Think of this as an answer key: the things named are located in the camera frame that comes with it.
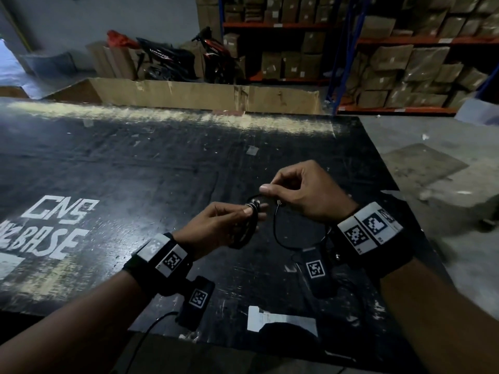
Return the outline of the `stack of brown cardboard boxes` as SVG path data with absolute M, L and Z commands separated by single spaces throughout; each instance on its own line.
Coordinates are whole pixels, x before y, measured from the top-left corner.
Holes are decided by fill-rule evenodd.
M 196 0 L 205 80 L 321 81 L 348 1 Z

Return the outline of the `white paper label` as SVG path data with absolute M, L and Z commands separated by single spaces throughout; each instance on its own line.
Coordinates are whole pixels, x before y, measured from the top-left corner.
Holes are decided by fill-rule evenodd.
M 308 331 L 315 337 L 319 337 L 316 320 L 314 318 L 276 314 L 262 310 L 258 306 L 249 306 L 247 312 L 246 330 L 258 333 L 265 325 L 284 323 L 299 327 Z

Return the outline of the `person's left forearm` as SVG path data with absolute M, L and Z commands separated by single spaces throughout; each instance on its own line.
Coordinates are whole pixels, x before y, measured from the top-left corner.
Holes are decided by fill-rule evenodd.
M 109 374 L 152 300 L 120 271 L 0 346 L 0 374 Z

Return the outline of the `leaning flat cardboard sheets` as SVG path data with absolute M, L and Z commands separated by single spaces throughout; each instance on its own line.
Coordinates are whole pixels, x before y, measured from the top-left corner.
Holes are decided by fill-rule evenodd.
M 109 47 L 104 41 L 87 44 L 93 67 L 99 78 L 137 80 L 137 50 Z

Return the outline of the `person's right forearm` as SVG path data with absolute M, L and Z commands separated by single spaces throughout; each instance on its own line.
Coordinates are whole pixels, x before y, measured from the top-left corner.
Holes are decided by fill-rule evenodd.
M 499 374 L 499 320 L 419 260 L 381 278 L 380 291 L 430 374 Z

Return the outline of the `large open cardboard box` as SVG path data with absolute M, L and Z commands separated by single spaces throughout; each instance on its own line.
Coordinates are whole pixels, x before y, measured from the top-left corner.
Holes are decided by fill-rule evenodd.
M 44 97 L 74 104 L 322 115 L 318 91 L 196 82 L 88 78 Z

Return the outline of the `person's right hand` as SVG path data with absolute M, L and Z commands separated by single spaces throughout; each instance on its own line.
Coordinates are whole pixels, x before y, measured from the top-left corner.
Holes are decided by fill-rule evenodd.
M 270 183 L 300 185 L 300 199 L 277 200 L 313 221 L 337 225 L 359 209 L 359 204 L 314 160 L 280 169 Z

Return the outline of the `black wristband with marker tags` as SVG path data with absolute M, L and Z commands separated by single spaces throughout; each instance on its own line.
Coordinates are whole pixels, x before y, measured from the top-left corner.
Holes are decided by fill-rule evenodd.
M 149 297 L 183 294 L 194 262 L 191 249 L 181 246 L 171 233 L 156 234 L 137 249 L 122 270 Z
M 373 283 L 414 258 L 405 228 L 375 201 L 333 226 L 331 238 L 343 260 L 364 269 Z

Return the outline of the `red bag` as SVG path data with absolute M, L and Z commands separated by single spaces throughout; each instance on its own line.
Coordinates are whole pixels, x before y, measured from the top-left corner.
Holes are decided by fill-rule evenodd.
M 115 30 L 107 31 L 107 45 L 110 48 L 129 48 L 134 50 L 140 49 L 140 45 L 137 41 Z

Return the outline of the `person's left hand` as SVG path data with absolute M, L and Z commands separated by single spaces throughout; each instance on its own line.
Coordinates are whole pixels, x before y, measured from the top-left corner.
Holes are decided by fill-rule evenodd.
M 213 216 L 212 202 L 184 227 L 173 231 L 172 236 L 197 261 L 219 247 L 231 245 L 246 220 L 221 220 Z

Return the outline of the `grey flat floor sheet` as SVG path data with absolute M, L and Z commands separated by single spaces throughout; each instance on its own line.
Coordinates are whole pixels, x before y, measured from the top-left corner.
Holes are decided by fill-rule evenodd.
M 411 144 L 381 157 L 402 191 L 421 190 L 469 166 L 425 144 Z

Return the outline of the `black and red motorcycle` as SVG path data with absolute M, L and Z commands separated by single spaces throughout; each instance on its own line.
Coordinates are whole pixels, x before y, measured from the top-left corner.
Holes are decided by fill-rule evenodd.
M 196 74 L 196 55 L 186 48 L 175 48 L 171 44 L 153 42 L 137 37 L 141 49 L 138 54 L 136 73 L 144 73 L 145 80 L 200 82 L 211 84 L 235 84 L 235 60 L 225 46 L 213 36 L 206 26 L 191 40 L 195 48 L 201 49 L 202 75 Z

